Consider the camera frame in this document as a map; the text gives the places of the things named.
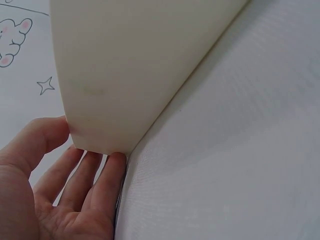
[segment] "pink cheek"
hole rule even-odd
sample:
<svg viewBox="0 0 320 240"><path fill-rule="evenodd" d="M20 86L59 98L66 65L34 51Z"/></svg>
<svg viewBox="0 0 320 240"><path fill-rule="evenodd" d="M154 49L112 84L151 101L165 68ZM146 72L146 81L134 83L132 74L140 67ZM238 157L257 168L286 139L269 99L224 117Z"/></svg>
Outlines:
<svg viewBox="0 0 320 240"><path fill-rule="evenodd" d="M4 27L4 29L2 30L2 33L4 33L4 34L5 34L7 31L8 31L8 27L7 27L7 26L5 26L5 27Z"/></svg>
<svg viewBox="0 0 320 240"><path fill-rule="evenodd" d="M28 23L27 21L23 22L23 23L22 23L22 27L23 27L24 29L29 28L29 23Z"/></svg>
<svg viewBox="0 0 320 240"><path fill-rule="evenodd" d="M9 63L9 58L8 57L4 57L2 60L1 60L1 63L3 65L7 65Z"/></svg>

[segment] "hand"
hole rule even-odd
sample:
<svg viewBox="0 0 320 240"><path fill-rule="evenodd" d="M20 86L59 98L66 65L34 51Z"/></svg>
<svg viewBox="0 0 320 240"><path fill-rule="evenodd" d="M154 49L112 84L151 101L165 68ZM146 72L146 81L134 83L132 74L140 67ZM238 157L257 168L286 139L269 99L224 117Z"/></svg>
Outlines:
<svg viewBox="0 0 320 240"><path fill-rule="evenodd" d="M97 182L102 155L70 147L32 190L31 172L44 154L66 142L65 117L36 119L0 151L0 239L112 240L115 208L126 156L109 156ZM63 189L57 206L53 202Z"/></svg>

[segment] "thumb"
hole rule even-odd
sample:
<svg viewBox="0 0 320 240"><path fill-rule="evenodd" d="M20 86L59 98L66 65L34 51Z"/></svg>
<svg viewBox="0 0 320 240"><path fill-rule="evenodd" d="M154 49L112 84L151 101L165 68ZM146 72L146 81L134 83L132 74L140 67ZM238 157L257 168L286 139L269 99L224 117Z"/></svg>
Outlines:
<svg viewBox="0 0 320 240"><path fill-rule="evenodd" d="M29 178L43 156L64 144L68 136L64 116L35 119L0 151L0 166L16 167Z"/></svg>

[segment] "white textured surface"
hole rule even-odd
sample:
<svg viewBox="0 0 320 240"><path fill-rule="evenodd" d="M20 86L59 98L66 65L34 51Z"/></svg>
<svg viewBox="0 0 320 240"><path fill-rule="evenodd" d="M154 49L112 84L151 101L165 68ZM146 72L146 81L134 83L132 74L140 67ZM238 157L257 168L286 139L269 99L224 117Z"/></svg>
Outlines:
<svg viewBox="0 0 320 240"><path fill-rule="evenodd" d="M319 12L249 4L131 155L116 240L320 239Z"/></svg>

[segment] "star drawing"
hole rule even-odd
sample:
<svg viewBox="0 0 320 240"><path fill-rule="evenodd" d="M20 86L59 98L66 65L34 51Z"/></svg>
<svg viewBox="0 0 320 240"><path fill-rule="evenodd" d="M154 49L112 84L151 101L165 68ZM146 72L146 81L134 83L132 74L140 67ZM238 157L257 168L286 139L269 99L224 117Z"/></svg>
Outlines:
<svg viewBox="0 0 320 240"><path fill-rule="evenodd" d="M51 85L51 80L52 80L52 76L47 80L47 81L37 81L36 83L41 87L41 93L40 96L42 94L45 93L45 91L47 90L55 90L55 88Z"/></svg>

